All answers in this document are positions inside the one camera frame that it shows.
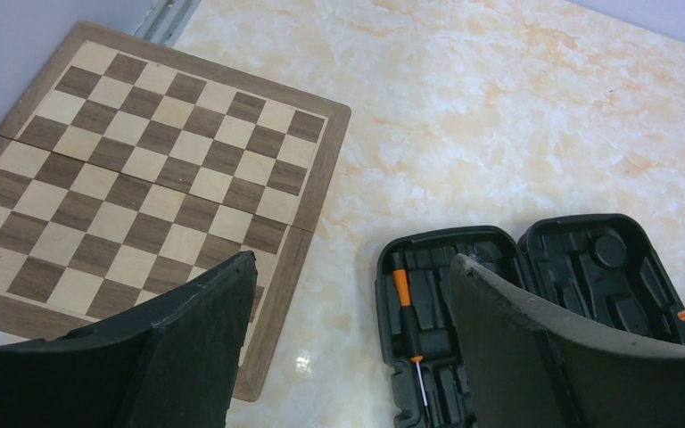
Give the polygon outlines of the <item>small orange bit driver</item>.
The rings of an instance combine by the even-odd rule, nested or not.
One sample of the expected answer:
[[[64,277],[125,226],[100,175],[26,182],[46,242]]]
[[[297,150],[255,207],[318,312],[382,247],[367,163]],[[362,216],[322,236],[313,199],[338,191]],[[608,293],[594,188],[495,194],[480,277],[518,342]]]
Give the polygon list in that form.
[[[401,252],[393,253],[392,267],[393,281],[400,302],[401,331],[404,335],[405,343],[407,345],[409,359],[415,365],[417,370],[417,379],[424,407],[428,408],[428,400],[425,391],[425,383],[421,367],[421,362],[424,360],[424,356],[421,349],[421,341],[419,337],[417,313],[415,307],[412,304],[411,294],[409,291],[409,280],[406,272],[405,257]]]

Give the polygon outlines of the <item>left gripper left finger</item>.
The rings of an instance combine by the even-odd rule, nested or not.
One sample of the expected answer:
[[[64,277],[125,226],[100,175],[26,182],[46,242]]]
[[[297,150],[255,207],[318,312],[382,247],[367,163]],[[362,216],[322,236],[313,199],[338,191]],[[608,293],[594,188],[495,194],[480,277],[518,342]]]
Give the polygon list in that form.
[[[257,287],[241,251],[54,340],[0,346],[0,427],[222,427]]]

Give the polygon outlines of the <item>black plastic tool case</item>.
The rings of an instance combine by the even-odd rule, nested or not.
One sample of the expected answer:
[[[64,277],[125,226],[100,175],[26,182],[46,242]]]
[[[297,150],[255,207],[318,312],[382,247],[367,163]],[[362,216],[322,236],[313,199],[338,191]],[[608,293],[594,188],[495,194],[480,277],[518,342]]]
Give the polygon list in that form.
[[[397,427],[685,427],[685,309],[624,214],[402,237],[375,292]]]

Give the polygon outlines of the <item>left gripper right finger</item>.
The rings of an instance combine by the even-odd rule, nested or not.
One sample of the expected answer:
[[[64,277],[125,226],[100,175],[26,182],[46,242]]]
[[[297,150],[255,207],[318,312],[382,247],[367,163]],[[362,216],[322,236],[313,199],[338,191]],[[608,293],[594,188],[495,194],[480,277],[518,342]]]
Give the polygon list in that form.
[[[454,324],[482,427],[685,427],[685,345],[602,325],[466,255]]]

